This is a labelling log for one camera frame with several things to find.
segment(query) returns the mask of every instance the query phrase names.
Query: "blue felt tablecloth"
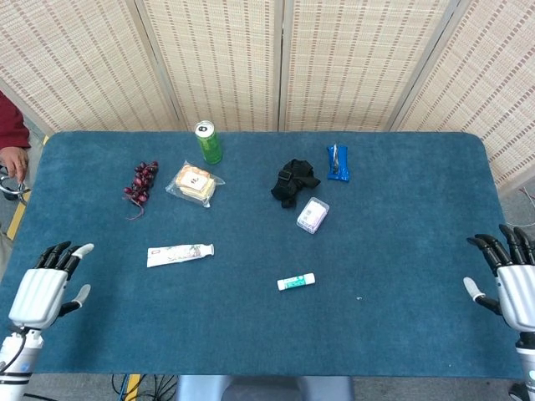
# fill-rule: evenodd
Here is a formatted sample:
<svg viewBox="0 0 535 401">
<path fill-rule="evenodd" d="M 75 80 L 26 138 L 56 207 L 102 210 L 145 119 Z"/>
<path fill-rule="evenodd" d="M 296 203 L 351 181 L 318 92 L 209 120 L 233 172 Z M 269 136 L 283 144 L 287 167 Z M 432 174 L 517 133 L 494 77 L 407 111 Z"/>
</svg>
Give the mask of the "blue felt tablecloth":
<svg viewBox="0 0 535 401">
<path fill-rule="evenodd" d="M 68 132 L 46 145 L 0 289 L 8 310 L 52 244 L 93 242 L 68 295 L 84 307 L 43 336 L 39 372 L 520 377 L 515 333 L 474 304 L 492 275 L 465 238 L 503 221 L 482 143 L 449 133 L 225 133 L 206 165 L 191 133 Z M 349 147 L 349 183 L 326 146 Z M 322 183 L 285 210 L 270 189 L 292 158 Z M 160 172 L 138 221 L 122 199 L 141 160 Z M 167 194 L 184 160 L 220 176 L 210 209 Z M 296 226 L 330 205 L 315 235 Z M 147 248 L 213 243 L 215 256 L 146 268 Z M 277 280 L 313 272 L 285 292 Z"/>
</svg>

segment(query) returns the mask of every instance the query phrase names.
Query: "green can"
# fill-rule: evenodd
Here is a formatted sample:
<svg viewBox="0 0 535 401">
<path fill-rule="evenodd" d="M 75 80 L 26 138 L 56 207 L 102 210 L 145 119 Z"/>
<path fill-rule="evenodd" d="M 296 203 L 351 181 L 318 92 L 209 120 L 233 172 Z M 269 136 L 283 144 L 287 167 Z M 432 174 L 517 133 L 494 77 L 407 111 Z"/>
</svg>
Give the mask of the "green can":
<svg viewBox="0 0 535 401">
<path fill-rule="evenodd" d="M 195 135 L 202 149 L 204 160 L 210 165 L 219 163 L 223 157 L 217 138 L 216 127 L 210 121 L 201 121 L 195 126 Z"/>
</svg>

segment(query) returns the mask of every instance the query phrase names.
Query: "floor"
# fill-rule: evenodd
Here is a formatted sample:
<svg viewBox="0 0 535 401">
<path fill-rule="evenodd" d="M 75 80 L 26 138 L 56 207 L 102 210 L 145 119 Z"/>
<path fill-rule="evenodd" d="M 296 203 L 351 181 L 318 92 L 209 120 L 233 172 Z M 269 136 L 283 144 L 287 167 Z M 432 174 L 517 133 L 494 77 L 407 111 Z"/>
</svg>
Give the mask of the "floor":
<svg viewBox="0 0 535 401">
<path fill-rule="evenodd" d="M 535 195 L 535 180 L 527 189 Z M 502 198 L 501 203 L 507 222 L 519 225 L 535 222 L 535 205 L 521 192 Z M 0 196 L 0 223 L 4 231 L 15 207 L 14 202 Z M 535 237 L 535 225 L 525 230 Z M 118 396 L 110 381 L 108 374 L 36 374 L 27 391 L 58 401 L 114 400 Z M 356 378 L 354 389 L 356 401 L 505 401 L 510 399 L 507 390 L 511 384 L 509 380 L 464 378 Z M 147 381 L 142 391 L 150 390 L 151 385 Z"/>
</svg>

